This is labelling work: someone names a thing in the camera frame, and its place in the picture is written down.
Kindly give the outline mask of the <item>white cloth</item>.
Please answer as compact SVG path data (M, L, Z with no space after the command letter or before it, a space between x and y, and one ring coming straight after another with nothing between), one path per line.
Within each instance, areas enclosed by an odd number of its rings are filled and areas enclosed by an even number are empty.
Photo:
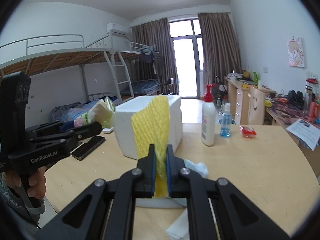
M209 174L208 169L204 163L193 163L188 159L184 159L186 168L193 170L206 178ZM166 230L170 239L190 239L189 237L189 225L188 225L188 211L187 200L185 198L172 199L172 198L156 198L156 199L138 199L136 201L137 207L146 208L160 208L160 209L176 209L184 208L184 211L176 219L171 226Z

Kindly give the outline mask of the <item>yellow foam net sleeve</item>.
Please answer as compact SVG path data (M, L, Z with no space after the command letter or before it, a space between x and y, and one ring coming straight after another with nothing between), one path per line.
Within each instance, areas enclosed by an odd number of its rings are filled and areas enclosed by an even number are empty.
M167 186L166 151L170 133L168 97L158 95L148 105L131 116L137 156L146 157L151 144L155 147L155 197L169 196Z

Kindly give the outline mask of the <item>blue patterned quilt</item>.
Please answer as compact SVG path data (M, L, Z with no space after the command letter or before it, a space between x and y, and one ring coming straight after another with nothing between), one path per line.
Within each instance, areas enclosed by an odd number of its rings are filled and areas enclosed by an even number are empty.
M57 106L52 109L49 120L69 122L88 112L99 100L88 101L86 103L75 102L68 105Z

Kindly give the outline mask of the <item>black smartphone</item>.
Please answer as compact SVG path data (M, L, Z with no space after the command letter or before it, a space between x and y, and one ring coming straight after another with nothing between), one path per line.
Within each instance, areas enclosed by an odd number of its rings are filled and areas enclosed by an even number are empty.
M71 156L76 160L82 161L105 141L105 137L98 135L93 136L88 142L81 144L79 147L73 150L71 152Z

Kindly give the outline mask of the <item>white remote control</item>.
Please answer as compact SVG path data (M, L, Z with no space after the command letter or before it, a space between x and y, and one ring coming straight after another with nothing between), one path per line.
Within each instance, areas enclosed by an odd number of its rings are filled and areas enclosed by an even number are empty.
M107 134L110 134L111 132L113 132L113 128L103 128L102 130L103 133L107 133Z

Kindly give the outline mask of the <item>white styrofoam box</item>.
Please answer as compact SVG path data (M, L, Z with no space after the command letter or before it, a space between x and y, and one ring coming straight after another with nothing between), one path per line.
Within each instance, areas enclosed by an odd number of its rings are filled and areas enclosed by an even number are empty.
M139 96L116 107L113 130L122 153L132 159L148 155L149 145L171 145L183 135L179 95Z

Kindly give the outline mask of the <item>red snack packet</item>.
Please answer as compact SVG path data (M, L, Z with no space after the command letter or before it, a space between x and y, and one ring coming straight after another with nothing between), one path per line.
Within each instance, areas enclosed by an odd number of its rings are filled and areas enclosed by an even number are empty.
M248 126L239 126L239 131L244 138L254 138L257 135L255 130Z

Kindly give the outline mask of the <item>blue checkered mattress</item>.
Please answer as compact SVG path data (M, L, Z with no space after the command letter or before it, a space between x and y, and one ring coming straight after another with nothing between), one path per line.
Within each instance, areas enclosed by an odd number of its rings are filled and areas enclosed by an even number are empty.
M134 96L149 95L160 90L161 83L157 79L141 80L131 83Z

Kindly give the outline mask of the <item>trash bin with liner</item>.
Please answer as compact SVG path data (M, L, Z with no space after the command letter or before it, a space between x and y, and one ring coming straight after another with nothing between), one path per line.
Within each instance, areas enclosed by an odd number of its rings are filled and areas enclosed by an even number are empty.
M232 118L220 118L218 120L218 124L220 124L220 125L224 125L224 124L236 125L236 122Z

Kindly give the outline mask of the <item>white lotion pump bottle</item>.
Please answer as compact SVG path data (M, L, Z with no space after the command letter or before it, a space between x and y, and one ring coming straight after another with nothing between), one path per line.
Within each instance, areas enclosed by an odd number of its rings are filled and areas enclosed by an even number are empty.
M201 140L206 146L213 146L216 124L216 107L214 105L214 97L212 88L216 84L207 84L202 104L202 126Z

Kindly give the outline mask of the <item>wooden chair smiley face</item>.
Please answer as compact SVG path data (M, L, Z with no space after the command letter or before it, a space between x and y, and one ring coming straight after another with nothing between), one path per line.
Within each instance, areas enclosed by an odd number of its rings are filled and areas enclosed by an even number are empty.
M248 124L263 125L265 119L265 94L262 91L251 87L250 96Z

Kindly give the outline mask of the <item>white air conditioner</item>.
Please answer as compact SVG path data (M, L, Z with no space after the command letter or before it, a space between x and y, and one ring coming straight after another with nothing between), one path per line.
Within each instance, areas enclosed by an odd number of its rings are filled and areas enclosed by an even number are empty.
M116 24L116 23L108 23L107 24L107 33L119 34L119 35L129 35L129 29L125 26Z

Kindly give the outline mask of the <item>wooden drawer desk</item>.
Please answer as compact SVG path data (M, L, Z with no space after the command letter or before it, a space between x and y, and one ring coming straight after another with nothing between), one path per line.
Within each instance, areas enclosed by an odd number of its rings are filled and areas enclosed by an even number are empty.
M228 102L231 104L231 115L237 125L248 124L248 110L250 100L250 88L255 86L245 86L242 81L232 81L225 77L228 88ZM269 88L258 88L265 95L275 93L274 90Z

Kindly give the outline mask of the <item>white printed paper sheet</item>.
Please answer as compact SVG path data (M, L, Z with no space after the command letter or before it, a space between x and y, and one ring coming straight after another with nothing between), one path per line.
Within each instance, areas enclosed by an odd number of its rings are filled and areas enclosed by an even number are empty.
M303 119L296 120L286 130L302 140L313 151L319 145L319 128Z

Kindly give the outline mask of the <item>wooden desk with patterned cloth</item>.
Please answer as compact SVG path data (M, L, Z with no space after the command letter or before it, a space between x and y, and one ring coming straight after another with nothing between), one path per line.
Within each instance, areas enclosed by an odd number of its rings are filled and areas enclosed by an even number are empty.
M310 119L308 115L305 115L304 112L300 109L297 109L293 105L288 103L283 103L280 101L272 102L271 107L265 108L265 116L269 120L270 125L279 125L283 129L286 129L298 119L302 119L316 128L319 128L319 123L316 119ZM294 134L288 131L289 136L292 140L298 145L300 150L305 155L307 161L312 167L316 177L319 176L319 143L312 150L302 139L296 137Z

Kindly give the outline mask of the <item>left brown curtain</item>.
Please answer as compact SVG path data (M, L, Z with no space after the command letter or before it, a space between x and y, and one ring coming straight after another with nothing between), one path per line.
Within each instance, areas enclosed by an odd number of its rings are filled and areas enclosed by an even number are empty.
M150 21L132 28L133 42L153 46L153 51L143 53L135 61L132 78L135 81L157 79L161 83L162 92L167 92L164 83L173 79L171 91L178 93L177 67L174 46L170 37L170 26L167 18Z

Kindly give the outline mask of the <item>brown curtain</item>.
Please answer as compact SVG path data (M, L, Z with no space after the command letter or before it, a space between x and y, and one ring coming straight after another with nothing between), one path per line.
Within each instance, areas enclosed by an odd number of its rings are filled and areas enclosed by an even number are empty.
M203 82L212 83L235 71L242 72L236 34L226 12L198 14L203 47Z
M164 83L173 79L171 91L178 93L177 67L174 46L170 37L170 26L167 18L150 21L132 28L133 42L153 46L153 51L143 53L135 61L132 78L135 81L157 79L161 83L162 92L167 92Z

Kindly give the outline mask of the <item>red cylindrical container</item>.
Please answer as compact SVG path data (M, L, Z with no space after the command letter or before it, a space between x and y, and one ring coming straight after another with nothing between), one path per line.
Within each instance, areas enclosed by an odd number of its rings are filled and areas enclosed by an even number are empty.
M310 108L309 108L309 111L308 111L309 118L317 119L318 115L319 115L319 104L317 104L315 102L311 102L310 103Z

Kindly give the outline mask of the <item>clear water bottle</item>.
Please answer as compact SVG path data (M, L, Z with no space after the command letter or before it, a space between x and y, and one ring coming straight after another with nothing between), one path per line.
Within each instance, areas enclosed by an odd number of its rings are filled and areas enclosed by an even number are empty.
M308 112L310 109L310 104L312 102L312 91L313 88L309 85L305 85L305 95L304 95L304 111Z

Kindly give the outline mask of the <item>glass balcony door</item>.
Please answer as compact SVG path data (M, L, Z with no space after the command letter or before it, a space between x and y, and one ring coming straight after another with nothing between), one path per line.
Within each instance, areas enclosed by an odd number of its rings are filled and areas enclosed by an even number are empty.
M200 22L197 18L169 23L174 46L180 96L198 99L201 96L203 47Z

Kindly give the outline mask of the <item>right brown curtain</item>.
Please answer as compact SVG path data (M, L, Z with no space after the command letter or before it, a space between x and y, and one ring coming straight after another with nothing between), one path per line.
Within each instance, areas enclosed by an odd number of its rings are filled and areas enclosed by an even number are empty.
M236 34L226 12L198 14L203 47L203 82L212 83L235 71L242 72Z

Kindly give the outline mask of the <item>anime wall picture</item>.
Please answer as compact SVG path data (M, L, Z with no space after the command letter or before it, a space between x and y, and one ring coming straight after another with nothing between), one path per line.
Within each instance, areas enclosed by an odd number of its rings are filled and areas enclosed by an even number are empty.
M295 38L294 36L287 43L288 55L289 55L289 66L305 68L304 59L304 47L300 37Z

